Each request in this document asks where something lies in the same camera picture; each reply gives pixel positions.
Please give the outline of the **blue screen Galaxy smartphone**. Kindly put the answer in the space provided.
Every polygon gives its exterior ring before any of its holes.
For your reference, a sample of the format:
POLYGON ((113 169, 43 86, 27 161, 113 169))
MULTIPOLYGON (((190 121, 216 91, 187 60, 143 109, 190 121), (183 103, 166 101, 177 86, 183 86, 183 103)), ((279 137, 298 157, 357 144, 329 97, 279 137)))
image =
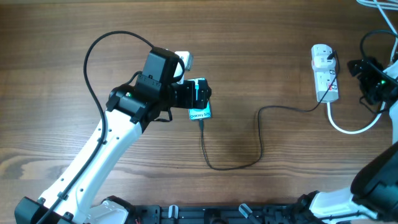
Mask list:
MULTIPOLYGON (((196 93, 196 98, 195 100, 198 100, 199 97, 199 84, 198 82, 200 80, 205 80, 205 78, 201 77, 201 78, 194 78, 194 79, 190 79, 190 81, 194 81, 195 82, 195 93, 196 93)), ((205 109, 189 109, 188 110, 188 115, 190 120, 199 120, 199 119, 208 119, 211 118, 211 107, 210 107, 210 102, 207 103, 207 106, 205 109)))

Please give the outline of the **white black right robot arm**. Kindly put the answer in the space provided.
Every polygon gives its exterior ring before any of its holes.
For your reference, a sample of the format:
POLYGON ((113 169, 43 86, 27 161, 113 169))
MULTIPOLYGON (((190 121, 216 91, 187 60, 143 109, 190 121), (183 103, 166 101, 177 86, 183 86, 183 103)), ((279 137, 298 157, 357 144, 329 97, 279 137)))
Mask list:
POLYGON ((348 223, 355 219, 397 221, 397 64, 383 70, 374 60, 349 64, 358 76, 366 101, 387 104, 392 121, 392 145, 363 167, 349 188, 334 192, 314 191, 286 207, 291 223, 348 223))

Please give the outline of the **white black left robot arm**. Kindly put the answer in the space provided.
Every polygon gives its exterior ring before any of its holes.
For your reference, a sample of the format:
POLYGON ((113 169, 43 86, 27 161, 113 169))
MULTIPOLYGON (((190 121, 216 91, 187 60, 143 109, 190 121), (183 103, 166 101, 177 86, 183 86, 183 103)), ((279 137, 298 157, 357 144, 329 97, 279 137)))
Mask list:
POLYGON ((171 108, 202 110, 211 88, 204 78, 185 80, 192 67, 188 51, 154 47, 143 70, 109 94, 101 120, 66 171, 38 200, 24 197, 14 211, 17 223, 128 223, 135 208, 117 197, 93 200, 120 157, 149 123, 171 108))

